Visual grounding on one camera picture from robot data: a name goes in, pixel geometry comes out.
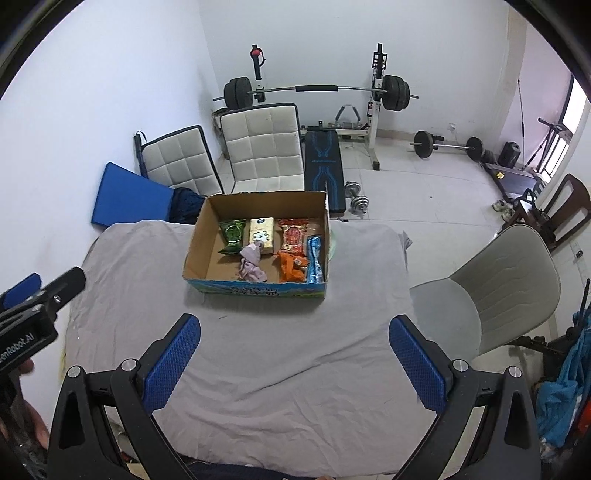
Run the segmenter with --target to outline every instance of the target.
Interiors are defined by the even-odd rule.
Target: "red snack bag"
[[[292,255],[304,255],[304,240],[308,230],[308,220],[305,218],[279,220],[279,226],[283,230],[283,242],[279,251]]]

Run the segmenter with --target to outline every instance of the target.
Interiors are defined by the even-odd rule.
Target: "wooden chair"
[[[571,184],[573,188],[572,193],[558,210],[550,216],[548,213],[567,183]],[[554,196],[543,211],[537,210],[534,205],[526,200],[518,200],[514,208],[515,215],[505,222],[502,229],[504,230],[515,223],[525,223],[540,233],[550,251],[556,250],[591,220],[591,198],[589,197],[589,191],[583,182],[570,173],[564,176]],[[586,210],[587,214],[585,218],[557,239],[555,236],[556,231],[572,219],[580,209]]]

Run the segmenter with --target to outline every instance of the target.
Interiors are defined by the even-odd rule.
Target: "cardboard box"
[[[280,283],[281,267],[276,255],[263,255],[260,267],[267,274],[264,283],[238,280],[236,273],[240,255],[218,253],[226,242],[218,225],[220,220],[273,217],[275,219],[274,250],[281,248],[282,232],[277,220],[306,218],[308,235],[322,236],[320,260],[325,283]],[[248,242],[250,222],[244,238]],[[195,225],[189,252],[185,259],[183,278],[205,293],[256,295],[270,297],[324,297],[328,279],[330,233],[326,194],[324,192],[262,192],[214,195],[207,198]]]

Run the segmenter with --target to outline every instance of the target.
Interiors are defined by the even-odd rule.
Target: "white wall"
[[[521,94],[523,98],[523,114],[525,125],[525,160],[533,155],[548,133],[548,127],[538,122],[538,117],[549,122],[557,122],[566,94],[569,89],[570,71],[558,54],[546,42],[538,31],[528,24],[525,41],[525,53],[521,66]],[[517,142],[521,145],[521,106],[519,91],[514,83],[515,96],[501,137],[494,152],[501,153],[505,142]],[[536,166],[540,155],[533,162]]]
[[[508,50],[509,6],[503,0],[200,0],[203,27],[220,88],[232,77],[254,79],[251,45],[262,47],[268,87],[305,83],[370,86],[377,42],[387,73],[403,77],[411,100],[385,112],[379,127],[419,129],[458,139],[483,137]],[[344,103],[365,114],[368,93],[270,93],[267,102],[295,102],[300,121],[333,119]],[[507,96],[508,105],[512,91]]]
[[[80,265],[109,161],[135,169],[132,136],[202,124],[219,95],[194,0],[86,0],[33,52],[0,101],[0,291]],[[67,312],[61,313],[61,331]],[[35,356],[25,395],[51,424],[61,340]]]

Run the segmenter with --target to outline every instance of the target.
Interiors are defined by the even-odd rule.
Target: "green snack bag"
[[[246,220],[224,220],[219,225],[226,242],[228,242],[219,252],[224,255],[239,254],[244,246],[242,237],[244,236]]]

